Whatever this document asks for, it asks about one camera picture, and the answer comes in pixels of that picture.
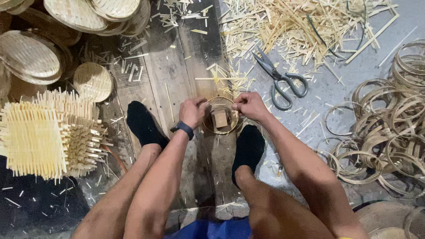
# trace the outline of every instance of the hand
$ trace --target hand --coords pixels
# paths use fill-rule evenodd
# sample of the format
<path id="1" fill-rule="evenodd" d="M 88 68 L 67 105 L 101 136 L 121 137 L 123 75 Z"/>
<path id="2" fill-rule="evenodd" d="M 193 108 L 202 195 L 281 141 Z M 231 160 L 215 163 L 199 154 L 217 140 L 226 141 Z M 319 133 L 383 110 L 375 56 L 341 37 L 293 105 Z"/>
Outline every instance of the hand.
<path id="1" fill-rule="evenodd" d="M 257 92 L 242 93 L 234 102 L 232 108 L 251 120 L 261 122 L 270 114 Z"/>
<path id="2" fill-rule="evenodd" d="M 210 104 L 205 97 L 187 99 L 180 104 L 180 121 L 196 129 L 204 120 L 205 109 Z"/>

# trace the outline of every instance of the black sock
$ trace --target black sock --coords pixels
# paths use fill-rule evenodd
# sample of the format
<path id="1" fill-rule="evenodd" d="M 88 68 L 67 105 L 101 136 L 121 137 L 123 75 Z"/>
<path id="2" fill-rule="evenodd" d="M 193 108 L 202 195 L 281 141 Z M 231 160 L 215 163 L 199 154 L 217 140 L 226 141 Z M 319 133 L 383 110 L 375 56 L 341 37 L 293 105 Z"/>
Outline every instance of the black sock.
<path id="1" fill-rule="evenodd" d="M 264 138 L 254 125 L 246 125 L 236 140 L 236 155 L 232 166 L 232 181 L 236 184 L 235 171 L 241 165 L 248 165 L 255 172 L 264 152 Z"/>
<path id="2" fill-rule="evenodd" d="M 127 124 L 131 132 L 139 139 L 142 147 L 147 144 L 159 144 L 162 149 L 168 144 L 168 139 L 162 136 L 153 121 L 146 106 L 139 101 L 128 104 Z"/>

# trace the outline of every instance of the scissors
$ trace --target scissors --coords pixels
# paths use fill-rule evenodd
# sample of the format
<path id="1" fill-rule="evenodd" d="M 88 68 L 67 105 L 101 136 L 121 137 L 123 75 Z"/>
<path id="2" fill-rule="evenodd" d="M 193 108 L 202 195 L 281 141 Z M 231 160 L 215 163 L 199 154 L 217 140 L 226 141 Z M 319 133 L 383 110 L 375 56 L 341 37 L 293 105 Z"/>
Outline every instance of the scissors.
<path id="1" fill-rule="evenodd" d="M 263 67 L 264 70 L 267 71 L 267 73 L 269 73 L 269 75 L 273 78 L 273 83 L 274 85 L 272 85 L 272 102 L 273 104 L 276 106 L 276 108 L 280 109 L 281 111 L 285 111 L 285 110 L 289 110 L 292 107 L 292 100 L 289 97 L 289 95 L 287 95 L 285 92 L 283 92 L 283 90 L 281 90 L 281 88 L 278 85 L 278 82 L 281 80 L 286 81 L 289 86 L 291 87 L 292 91 L 294 92 L 294 94 L 298 97 L 298 98 L 303 98 L 304 96 L 307 95 L 307 92 L 309 91 L 309 83 L 307 82 L 307 80 L 299 74 L 293 74 L 293 73 L 285 73 L 284 75 L 281 75 L 278 73 L 278 71 L 276 70 L 276 68 L 273 66 L 272 62 L 270 61 L 270 59 L 266 56 L 266 54 L 259 48 L 258 51 L 260 52 L 262 59 L 257 56 L 256 54 L 253 53 L 254 57 L 257 59 L 258 63 L 260 63 L 260 65 Z M 304 84 L 304 91 L 302 93 L 300 93 L 297 90 L 297 87 L 294 85 L 294 83 L 292 82 L 291 79 L 299 79 L 303 84 Z M 288 101 L 288 105 L 286 106 L 281 106 L 277 103 L 276 99 L 275 99 L 275 89 L 277 90 L 277 92 L 283 96 L 287 101 Z"/>

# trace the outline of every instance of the blue shorts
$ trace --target blue shorts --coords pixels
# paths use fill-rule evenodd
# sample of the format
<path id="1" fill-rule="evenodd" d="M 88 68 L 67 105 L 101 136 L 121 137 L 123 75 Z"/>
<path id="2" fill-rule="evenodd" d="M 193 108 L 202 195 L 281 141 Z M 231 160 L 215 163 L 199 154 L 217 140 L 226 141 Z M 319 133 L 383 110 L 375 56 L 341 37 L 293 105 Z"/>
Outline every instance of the blue shorts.
<path id="1" fill-rule="evenodd" d="M 251 235 L 248 217 L 224 222 L 196 220 L 164 239 L 248 239 Z"/>

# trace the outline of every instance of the black watch strap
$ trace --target black watch strap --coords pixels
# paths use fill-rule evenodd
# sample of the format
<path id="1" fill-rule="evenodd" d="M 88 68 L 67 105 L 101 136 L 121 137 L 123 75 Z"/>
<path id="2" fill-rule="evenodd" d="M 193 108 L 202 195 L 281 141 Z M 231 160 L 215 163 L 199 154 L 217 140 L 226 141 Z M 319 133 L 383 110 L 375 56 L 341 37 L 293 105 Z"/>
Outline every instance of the black watch strap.
<path id="1" fill-rule="evenodd" d="M 182 121 L 179 121 L 175 127 L 172 127 L 170 129 L 170 131 L 174 133 L 174 132 L 176 132 L 179 129 L 181 129 L 184 132 L 186 132 L 187 135 L 189 136 L 189 140 L 192 140 L 192 138 L 193 138 L 193 129 L 190 126 L 188 126 L 187 124 L 183 123 Z"/>

